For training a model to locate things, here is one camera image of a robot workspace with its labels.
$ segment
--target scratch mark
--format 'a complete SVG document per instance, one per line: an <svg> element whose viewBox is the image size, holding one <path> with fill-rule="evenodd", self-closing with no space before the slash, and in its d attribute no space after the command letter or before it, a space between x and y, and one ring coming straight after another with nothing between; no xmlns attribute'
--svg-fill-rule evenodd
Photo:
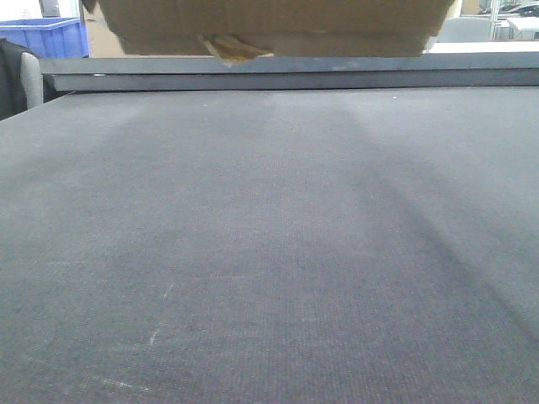
<svg viewBox="0 0 539 404"><path fill-rule="evenodd" d="M93 379L100 381L104 385L113 385L114 387L121 387L124 389L137 389L137 390L144 391L146 393L150 391L150 389L148 389L147 387L140 387L138 385L130 385L129 383L124 383L123 381L106 379L104 377L98 377L98 376L94 376Z"/></svg>
<svg viewBox="0 0 539 404"><path fill-rule="evenodd" d="M150 337L150 345L153 345L153 343L155 342L155 337L159 334L159 328L157 330L155 330L152 334L152 336Z"/></svg>
<svg viewBox="0 0 539 404"><path fill-rule="evenodd" d="M165 294L163 295L163 297L166 299L168 294L171 292L172 288L174 287L174 284L171 284L170 287L168 288L168 290L165 292Z"/></svg>

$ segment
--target car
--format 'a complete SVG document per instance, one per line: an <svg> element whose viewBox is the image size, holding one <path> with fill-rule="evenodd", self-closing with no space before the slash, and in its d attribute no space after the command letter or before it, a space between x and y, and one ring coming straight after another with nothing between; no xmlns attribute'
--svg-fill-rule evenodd
<svg viewBox="0 0 539 404"><path fill-rule="evenodd" d="M521 17L539 17L539 2L522 3L517 7L507 10L507 13L519 14Z"/></svg>

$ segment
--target gray metal bar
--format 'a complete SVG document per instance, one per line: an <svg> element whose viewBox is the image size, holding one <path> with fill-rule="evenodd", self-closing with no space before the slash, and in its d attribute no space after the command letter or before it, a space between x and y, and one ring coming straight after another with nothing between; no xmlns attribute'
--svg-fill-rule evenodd
<svg viewBox="0 0 539 404"><path fill-rule="evenodd" d="M57 91L277 90L536 86L538 69L264 74L56 75Z"/></svg>
<svg viewBox="0 0 539 404"><path fill-rule="evenodd" d="M259 58L232 67L212 57L123 59L43 59L44 74L201 74L285 72L401 72L539 68L535 52L482 54L427 54L403 58Z"/></svg>

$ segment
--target torn cardboard flap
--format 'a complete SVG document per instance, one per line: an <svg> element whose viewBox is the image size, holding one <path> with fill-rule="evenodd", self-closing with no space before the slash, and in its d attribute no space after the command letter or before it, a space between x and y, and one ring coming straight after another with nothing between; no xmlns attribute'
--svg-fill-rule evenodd
<svg viewBox="0 0 539 404"><path fill-rule="evenodd" d="M452 0L99 0L126 53L413 56Z"/></svg>

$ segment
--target fabric texture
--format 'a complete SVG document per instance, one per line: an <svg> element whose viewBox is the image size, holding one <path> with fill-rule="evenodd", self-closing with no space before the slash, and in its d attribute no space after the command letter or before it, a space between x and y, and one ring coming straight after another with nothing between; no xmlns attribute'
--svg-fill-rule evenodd
<svg viewBox="0 0 539 404"><path fill-rule="evenodd" d="M0 402L537 402L538 104L104 93L4 120Z"/></svg>

